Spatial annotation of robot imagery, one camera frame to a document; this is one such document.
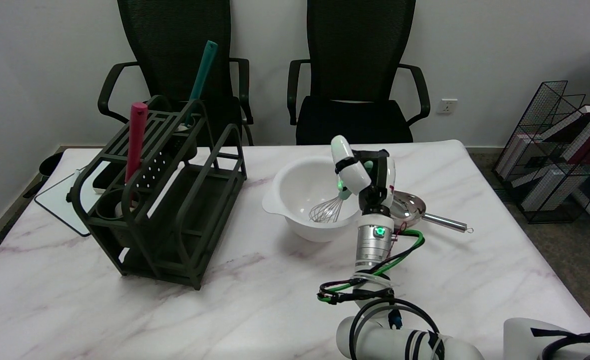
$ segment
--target black mesh office chair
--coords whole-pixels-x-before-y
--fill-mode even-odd
[[[99,98],[99,110],[123,123],[128,119],[110,111],[108,102],[121,71],[139,66],[151,96],[163,95],[171,109],[180,111],[189,100],[206,41],[219,45],[217,56],[201,93],[210,128],[216,142],[228,124],[242,126],[250,145],[253,137],[248,125],[253,123],[248,102],[249,62],[230,55],[229,0],[117,0],[121,21],[136,62],[113,66]],[[239,98],[233,96],[229,62],[239,66]],[[241,109],[246,121],[242,120]],[[199,146],[210,143],[207,132],[200,132]]]
[[[400,64],[413,22],[414,0],[308,0],[310,59],[290,63],[288,111],[298,145],[412,142],[409,126],[430,113],[421,69]],[[301,64],[310,63],[310,96],[296,118]],[[398,68],[411,71],[421,111],[406,121],[389,100]],[[349,103],[341,101],[363,101]]]

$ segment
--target pink handle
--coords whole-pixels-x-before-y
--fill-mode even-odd
[[[144,132],[148,120],[148,105],[135,102],[130,107],[130,137],[128,137],[128,163],[126,164],[126,182],[139,169],[141,164],[141,148],[144,143]]]

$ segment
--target whisk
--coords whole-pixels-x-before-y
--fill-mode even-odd
[[[308,217],[314,223],[335,223],[339,219],[343,201],[350,197],[350,191],[343,186],[341,180],[337,183],[339,194],[327,201],[314,206],[308,213]]]

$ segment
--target green cable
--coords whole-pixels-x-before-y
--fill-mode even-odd
[[[417,236],[417,240],[416,240],[415,244],[412,246],[412,248],[419,247],[423,243],[423,234],[421,233],[421,231],[409,229],[409,230],[404,231],[400,235],[416,235]],[[405,259],[407,256],[408,255],[405,255],[405,256],[402,256],[402,257],[394,260],[390,264],[388,264],[388,265],[382,267],[381,269],[378,269],[377,271],[373,272],[373,275],[374,276],[377,276],[377,275],[383,274],[386,271],[389,271],[390,269],[392,269],[393,267],[395,267],[397,264],[399,264],[400,262],[402,262],[402,260]],[[345,284],[345,285],[340,285],[340,286],[337,286],[337,287],[333,287],[332,289],[328,289],[328,291],[330,291],[330,292],[340,292],[341,290],[346,290],[349,287],[352,287],[352,285]]]

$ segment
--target teal utensil handle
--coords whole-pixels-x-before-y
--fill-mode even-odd
[[[210,66],[212,66],[213,61],[215,60],[215,55],[217,55],[217,47],[219,46],[216,42],[209,40],[206,43],[204,54],[201,57],[201,64],[199,65],[199,71],[197,72],[197,78],[195,79],[195,84],[192,86],[192,92],[190,93],[190,100],[200,98],[204,83],[206,82],[208,73],[210,73]]]

